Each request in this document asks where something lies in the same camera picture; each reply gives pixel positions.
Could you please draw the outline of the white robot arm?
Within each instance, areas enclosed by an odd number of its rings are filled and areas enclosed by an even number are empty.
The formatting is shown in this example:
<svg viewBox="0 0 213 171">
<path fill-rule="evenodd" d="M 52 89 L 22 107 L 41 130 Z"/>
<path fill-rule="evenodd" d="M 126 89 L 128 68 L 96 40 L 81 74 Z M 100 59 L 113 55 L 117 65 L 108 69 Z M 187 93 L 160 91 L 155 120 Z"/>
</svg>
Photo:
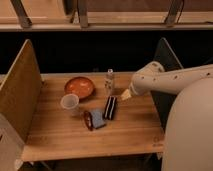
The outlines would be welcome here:
<svg viewBox="0 0 213 171">
<path fill-rule="evenodd" d="M 213 64 L 167 71 L 152 61 L 132 75 L 121 98 L 148 91 L 176 96 L 166 123 L 161 171 L 213 171 Z"/>
</svg>

